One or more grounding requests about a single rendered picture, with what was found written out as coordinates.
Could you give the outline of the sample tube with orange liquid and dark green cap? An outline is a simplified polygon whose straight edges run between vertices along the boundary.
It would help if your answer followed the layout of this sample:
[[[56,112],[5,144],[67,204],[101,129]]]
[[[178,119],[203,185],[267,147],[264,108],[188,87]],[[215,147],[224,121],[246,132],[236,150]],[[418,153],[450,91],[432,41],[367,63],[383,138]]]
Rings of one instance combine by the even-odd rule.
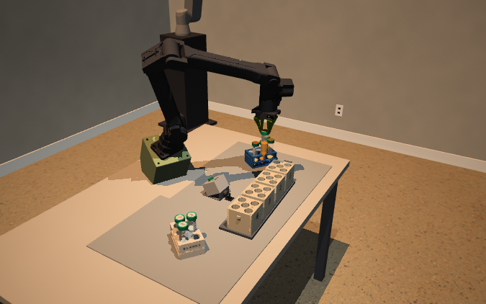
[[[269,135],[267,129],[261,130],[261,155],[265,156],[267,154]]]

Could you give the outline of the clear tube with dark green cap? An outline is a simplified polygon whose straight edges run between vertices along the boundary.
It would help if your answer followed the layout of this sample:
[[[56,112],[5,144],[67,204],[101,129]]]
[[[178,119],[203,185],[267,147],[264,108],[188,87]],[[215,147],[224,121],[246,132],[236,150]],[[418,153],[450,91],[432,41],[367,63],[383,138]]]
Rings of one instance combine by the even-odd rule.
[[[175,223],[176,223],[176,234],[178,235],[179,234],[179,230],[178,230],[178,227],[177,227],[177,224],[181,221],[185,221],[185,216],[184,215],[176,215],[174,217],[174,220],[175,220]]]

